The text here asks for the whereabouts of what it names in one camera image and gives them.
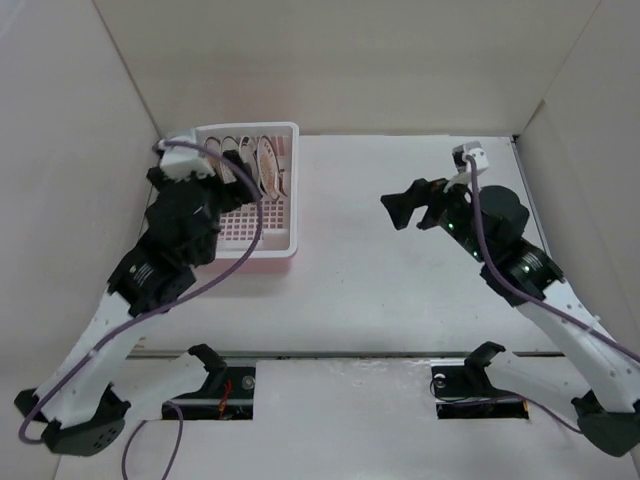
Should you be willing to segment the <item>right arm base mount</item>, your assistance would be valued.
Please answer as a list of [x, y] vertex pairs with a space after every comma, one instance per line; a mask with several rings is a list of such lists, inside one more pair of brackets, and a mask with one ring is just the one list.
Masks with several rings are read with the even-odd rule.
[[429, 390], [439, 420], [529, 419], [526, 401], [495, 388], [486, 374], [493, 358], [505, 351], [502, 345], [485, 342], [463, 359], [431, 364]]

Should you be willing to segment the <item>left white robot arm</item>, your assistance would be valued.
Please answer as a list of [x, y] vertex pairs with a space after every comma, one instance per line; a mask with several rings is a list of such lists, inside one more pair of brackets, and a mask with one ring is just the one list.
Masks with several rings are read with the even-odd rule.
[[[191, 389], [210, 397], [223, 387], [226, 364], [205, 344], [145, 378], [142, 387], [117, 386], [114, 375], [153, 319], [211, 289], [194, 286], [194, 271], [215, 260], [222, 216], [259, 204], [258, 184], [238, 151], [217, 153], [182, 141], [163, 148], [147, 179], [156, 197], [145, 210], [146, 229], [108, 278], [88, 327], [46, 382], [14, 400], [25, 444], [90, 457], [106, 449], [144, 403], [163, 404]], [[26, 434], [31, 422], [44, 426], [35, 440]]]

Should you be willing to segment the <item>pink white dish rack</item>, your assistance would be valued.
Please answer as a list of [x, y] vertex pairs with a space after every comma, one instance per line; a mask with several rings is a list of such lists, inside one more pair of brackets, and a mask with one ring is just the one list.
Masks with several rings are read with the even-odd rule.
[[277, 155], [280, 197], [269, 198], [263, 192], [259, 176], [256, 184], [262, 196], [262, 231], [254, 252], [238, 271], [244, 274], [289, 271], [298, 250], [298, 125], [293, 122], [231, 123], [191, 129], [196, 130], [198, 145], [202, 147], [210, 136], [220, 142], [225, 136], [232, 136], [238, 143], [242, 137], [249, 136], [256, 147], [261, 136], [269, 138]]

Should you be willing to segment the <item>white plate quatrefoil motif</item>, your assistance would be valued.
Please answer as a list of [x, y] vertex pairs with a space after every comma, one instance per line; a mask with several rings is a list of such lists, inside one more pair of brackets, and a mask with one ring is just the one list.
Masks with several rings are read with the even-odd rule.
[[224, 158], [223, 164], [230, 166], [231, 164], [240, 167], [242, 159], [239, 154], [239, 143], [232, 136], [225, 136], [221, 142], [221, 155]]

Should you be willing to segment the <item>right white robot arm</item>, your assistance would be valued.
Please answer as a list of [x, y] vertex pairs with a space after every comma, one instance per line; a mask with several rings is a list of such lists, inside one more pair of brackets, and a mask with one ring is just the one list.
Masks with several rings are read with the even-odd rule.
[[583, 377], [564, 386], [527, 368], [523, 359], [487, 341], [463, 365], [440, 367], [454, 376], [442, 398], [493, 399], [517, 396], [573, 422], [600, 451], [622, 457], [639, 445], [639, 357], [623, 348], [584, 307], [562, 270], [523, 232], [528, 209], [503, 186], [480, 188], [445, 179], [418, 179], [402, 193], [380, 199], [395, 229], [406, 228], [415, 210], [417, 227], [442, 228], [481, 264], [487, 287], [532, 321]]

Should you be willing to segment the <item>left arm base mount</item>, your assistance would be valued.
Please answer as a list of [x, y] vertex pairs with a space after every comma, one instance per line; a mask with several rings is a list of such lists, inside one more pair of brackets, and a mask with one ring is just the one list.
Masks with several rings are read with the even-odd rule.
[[242, 360], [228, 362], [206, 344], [190, 347], [207, 372], [197, 390], [169, 400], [185, 420], [248, 421], [253, 419], [256, 364]]

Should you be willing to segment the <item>orange sunburst plate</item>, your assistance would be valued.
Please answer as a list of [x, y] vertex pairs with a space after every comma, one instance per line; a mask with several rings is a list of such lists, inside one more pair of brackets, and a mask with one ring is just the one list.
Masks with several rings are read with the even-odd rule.
[[207, 137], [205, 142], [204, 142], [204, 146], [206, 149], [210, 150], [211, 152], [214, 152], [214, 155], [206, 155], [206, 158], [209, 162], [209, 164], [211, 165], [211, 167], [215, 170], [218, 171], [220, 169], [220, 161], [218, 156], [221, 154], [221, 142], [218, 138], [210, 136]]
[[277, 200], [280, 197], [277, 155], [266, 136], [261, 136], [258, 140], [257, 166], [263, 192], [272, 200]]

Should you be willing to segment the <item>green red rimmed plate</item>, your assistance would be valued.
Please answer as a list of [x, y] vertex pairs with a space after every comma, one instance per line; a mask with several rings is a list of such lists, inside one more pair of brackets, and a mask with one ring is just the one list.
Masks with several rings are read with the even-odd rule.
[[251, 176], [255, 183], [258, 183], [259, 172], [256, 164], [256, 144], [249, 136], [241, 138], [239, 143], [239, 154], [244, 164], [249, 167]]

